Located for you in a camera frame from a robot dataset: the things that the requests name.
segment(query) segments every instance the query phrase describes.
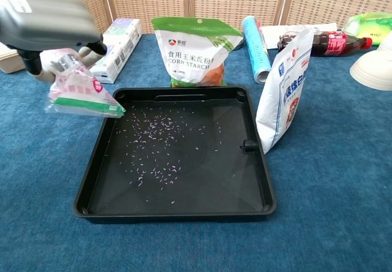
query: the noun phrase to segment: blue carpet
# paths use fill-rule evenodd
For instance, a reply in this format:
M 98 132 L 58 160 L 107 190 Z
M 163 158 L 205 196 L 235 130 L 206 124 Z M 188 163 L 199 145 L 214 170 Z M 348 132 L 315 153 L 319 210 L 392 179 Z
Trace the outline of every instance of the blue carpet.
M 312 58 L 291 128 L 266 155 L 277 209 L 254 223 L 94 225 L 72 204 L 102 118 L 46 114 L 49 84 L 0 75 L 0 271 L 390 271 L 392 93 L 349 74 L 358 55 Z M 263 86 L 245 48 L 225 81 Z M 115 85 L 167 87 L 154 36 Z

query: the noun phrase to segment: robotic arm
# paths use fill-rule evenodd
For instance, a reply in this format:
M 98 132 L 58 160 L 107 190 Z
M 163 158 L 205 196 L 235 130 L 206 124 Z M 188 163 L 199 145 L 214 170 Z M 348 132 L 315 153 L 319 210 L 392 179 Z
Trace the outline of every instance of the robotic arm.
M 0 42 L 18 50 L 29 74 L 53 81 L 42 69 L 44 50 L 82 47 L 86 66 L 106 55 L 102 35 L 82 0 L 0 0 Z

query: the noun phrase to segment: black plastic tray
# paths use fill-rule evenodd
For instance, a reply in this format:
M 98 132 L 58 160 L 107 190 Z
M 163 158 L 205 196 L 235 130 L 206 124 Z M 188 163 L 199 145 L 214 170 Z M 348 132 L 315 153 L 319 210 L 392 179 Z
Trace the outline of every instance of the black plastic tray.
M 74 203 L 95 223 L 252 221 L 276 207 L 247 91 L 120 89 Z

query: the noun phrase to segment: plastic bottle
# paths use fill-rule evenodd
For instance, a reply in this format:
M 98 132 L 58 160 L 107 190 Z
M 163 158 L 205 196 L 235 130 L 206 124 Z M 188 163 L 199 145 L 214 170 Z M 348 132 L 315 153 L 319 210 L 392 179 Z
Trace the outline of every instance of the plastic bottle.
M 297 32 L 288 32 L 280 36 L 277 48 L 283 50 L 297 35 Z M 343 56 L 355 50 L 365 50 L 372 46 L 369 37 L 357 38 L 342 31 L 316 32 L 313 38 L 312 56 Z

